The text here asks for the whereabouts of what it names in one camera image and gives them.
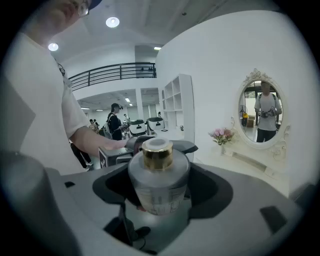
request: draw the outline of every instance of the black shirt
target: black shirt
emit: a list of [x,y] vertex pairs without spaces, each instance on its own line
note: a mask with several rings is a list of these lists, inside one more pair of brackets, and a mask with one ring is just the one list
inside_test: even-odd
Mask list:
[[109,129],[112,134],[112,138],[115,141],[121,141],[122,140],[122,132],[121,129],[118,129],[121,126],[121,121],[119,120],[118,117],[116,117],[114,114],[111,114],[110,119],[109,119]]

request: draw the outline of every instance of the forearm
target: forearm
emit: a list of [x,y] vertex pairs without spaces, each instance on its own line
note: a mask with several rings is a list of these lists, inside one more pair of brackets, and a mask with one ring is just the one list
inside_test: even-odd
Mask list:
[[105,148],[107,150],[116,150],[124,148],[127,140],[112,140],[96,134],[94,131],[84,126],[75,131],[70,137],[74,145],[88,153],[89,155],[99,157],[98,148]]

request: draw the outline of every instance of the flower bouquet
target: flower bouquet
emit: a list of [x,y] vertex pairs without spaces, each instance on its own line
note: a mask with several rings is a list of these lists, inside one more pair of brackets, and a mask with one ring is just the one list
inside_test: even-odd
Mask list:
[[213,141],[218,143],[218,145],[226,144],[230,142],[234,136],[234,133],[229,129],[215,129],[212,132],[209,132],[210,137]]

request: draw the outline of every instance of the blue cap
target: blue cap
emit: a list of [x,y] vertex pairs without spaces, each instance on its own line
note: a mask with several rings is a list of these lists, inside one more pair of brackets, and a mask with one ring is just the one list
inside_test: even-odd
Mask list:
[[90,4],[90,7],[89,7],[89,10],[92,10],[93,8],[95,8],[98,4],[101,3],[102,0],[92,0],[91,1],[91,4]]

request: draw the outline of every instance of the white cabinet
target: white cabinet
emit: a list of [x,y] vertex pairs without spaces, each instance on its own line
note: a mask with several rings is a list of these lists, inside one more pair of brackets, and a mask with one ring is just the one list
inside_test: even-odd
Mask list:
[[[171,132],[180,132],[180,126],[183,125],[183,140],[195,143],[195,107],[191,76],[179,74],[159,89],[165,128]],[[193,160],[193,154],[187,156],[190,161]]]

